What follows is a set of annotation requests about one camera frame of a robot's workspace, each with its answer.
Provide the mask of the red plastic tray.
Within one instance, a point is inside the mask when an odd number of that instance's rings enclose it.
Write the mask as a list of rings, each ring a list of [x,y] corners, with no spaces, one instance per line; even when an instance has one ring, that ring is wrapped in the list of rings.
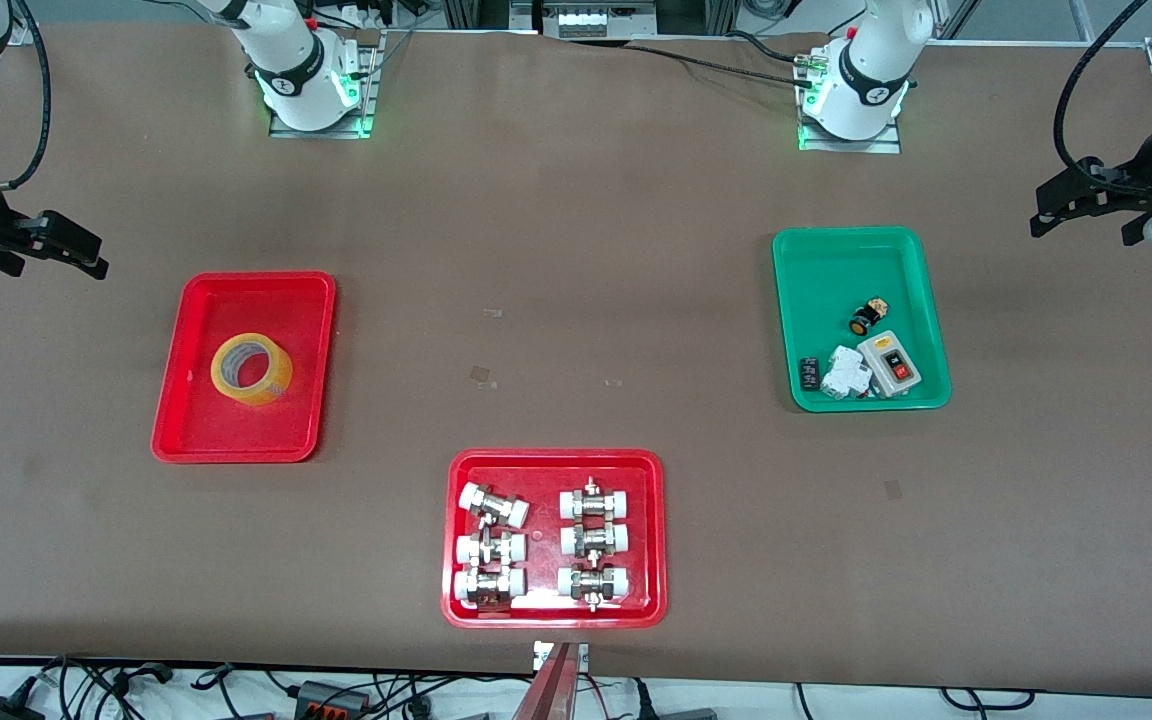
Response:
[[[314,452],[334,340],[338,283],[325,272],[210,272],[180,296],[151,438],[162,462],[298,462]],[[212,355],[260,333],[291,355],[291,387],[268,406],[243,406],[212,386]],[[247,361],[256,381],[265,357]]]
[[[582,521],[562,520],[558,498],[562,491],[584,486],[589,477],[602,488],[620,488],[628,497],[626,520],[607,521],[594,516]],[[643,629],[655,626],[668,607],[666,561],[666,493],[664,464],[650,450],[641,448],[471,448],[454,457],[448,471],[445,506],[442,598],[444,617],[463,629]],[[522,529],[485,525],[458,506],[467,483],[488,486],[497,495],[515,495],[530,503]],[[559,541],[562,526],[604,523],[628,526],[628,551],[586,559],[564,556]],[[511,606],[472,609],[452,593],[452,575],[471,566],[454,556],[454,541],[484,528],[499,535],[502,530],[526,536],[526,560],[511,568],[526,571],[526,594]],[[630,592],[616,602],[605,602],[590,612],[582,602],[559,594],[559,568],[600,569],[617,566],[628,571]]]

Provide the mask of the white capped metal pipe fitting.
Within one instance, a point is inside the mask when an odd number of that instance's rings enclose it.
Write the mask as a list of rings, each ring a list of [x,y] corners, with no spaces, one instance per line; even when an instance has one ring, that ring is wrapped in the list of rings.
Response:
[[[530,511],[530,503],[522,498],[497,495],[488,486],[477,483],[467,483],[460,492],[458,506],[480,520],[482,524],[513,529],[524,528]]]
[[[604,523],[600,526],[586,528],[584,524],[573,524],[559,529],[559,548],[564,556],[596,559],[628,551],[628,526],[621,523]]]
[[[556,573],[558,592],[582,602],[590,612],[600,609],[605,602],[623,600],[630,592],[628,571],[617,566],[600,569],[567,566]]]
[[[471,568],[511,568],[526,560],[526,536],[511,530],[502,530],[499,535],[494,535],[490,528],[476,530],[471,535],[456,537],[454,556],[460,564]]]
[[[599,518],[626,520],[628,497],[620,488],[602,488],[598,479],[589,477],[581,488],[562,491],[558,498],[558,511],[562,520],[582,521]]]
[[[526,571],[524,568],[495,571],[483,568],[461,569],[452,575],[452,593],[462,605],[472,609],[511,606],[516,598],[526,594]]]

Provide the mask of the grey power strip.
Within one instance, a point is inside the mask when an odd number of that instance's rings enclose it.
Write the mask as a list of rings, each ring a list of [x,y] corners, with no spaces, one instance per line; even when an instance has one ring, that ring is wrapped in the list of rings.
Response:
[[[545,35],[567,41],[628,41],[654,35],[657,0],[543,0]]]

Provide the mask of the black orange connector box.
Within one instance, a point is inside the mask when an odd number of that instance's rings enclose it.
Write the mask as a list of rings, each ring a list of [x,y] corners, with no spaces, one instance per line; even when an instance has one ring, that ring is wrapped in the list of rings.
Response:
[[[370,702],[366,692],[321,682],[303,682],[296,692],[293,720],[362,720]]]

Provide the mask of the white circuit breaker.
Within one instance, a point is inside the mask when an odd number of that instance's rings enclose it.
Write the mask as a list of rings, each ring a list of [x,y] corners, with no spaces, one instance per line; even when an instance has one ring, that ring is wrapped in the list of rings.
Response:
[[[838,346],[829,355],[827,373],[820,378],[820,392],[828,397],[867,397],[873,370],[855,348]]]

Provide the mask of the green plastic tray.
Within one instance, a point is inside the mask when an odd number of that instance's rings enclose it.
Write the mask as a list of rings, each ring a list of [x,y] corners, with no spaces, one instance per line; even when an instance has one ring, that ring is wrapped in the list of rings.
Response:
[[[771,243],[791,397],[806,414],[932,410],[952,397],[952,376],[940,314],[922,241],[901,225],[851,228],[787,228]],[[863,341],[849,329],[870,300],[888,311],[869,329],[890,331],[920,381],[899,397],[829,397],[808,389],[799,366],[814,357],[826,374],[838,346]]]

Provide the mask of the black orange push button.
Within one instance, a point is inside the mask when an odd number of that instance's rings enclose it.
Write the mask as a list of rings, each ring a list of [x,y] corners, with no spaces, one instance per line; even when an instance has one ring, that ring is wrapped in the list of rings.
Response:
[[[890,305],[887,304],[882,297],[876,296],[872,300],[867,300],[858,310],[851,314],[851,319],[847,323],[847,328],[855,336],[867,338],[870,331],[872,331],[877,324],[882,323],[890,311]]]

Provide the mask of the yellow tape roll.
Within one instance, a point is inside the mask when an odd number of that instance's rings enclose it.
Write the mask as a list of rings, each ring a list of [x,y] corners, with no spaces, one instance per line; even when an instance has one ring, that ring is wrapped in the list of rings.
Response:
[[[265,357],[265,372],[256,381],[243,382],[242,369],[253,357]],[[268,406],[291,387],[294,366],[291,355],[265,334],[242,333],[229,338],[212,355],[210,377],[220,395],[238,404]]]

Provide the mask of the white switch box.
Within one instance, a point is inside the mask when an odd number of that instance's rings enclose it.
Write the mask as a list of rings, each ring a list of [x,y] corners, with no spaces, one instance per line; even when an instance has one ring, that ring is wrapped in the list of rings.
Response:
[[[892,331],[873,334],[855,347],[861,361],[870,369],[870,387],[878,397],[908,395],[922,382],[922,374]]]

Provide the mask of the dark aluminium profile rack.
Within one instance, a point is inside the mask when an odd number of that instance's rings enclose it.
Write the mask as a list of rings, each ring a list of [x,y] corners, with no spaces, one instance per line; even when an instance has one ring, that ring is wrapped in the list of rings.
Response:
[[[655,1],[657,32],[637,37],[722,36],[735,26],[742,0]],[[442,0],[442,3],[452,29],[508,29],[545,35],[543,0]]]

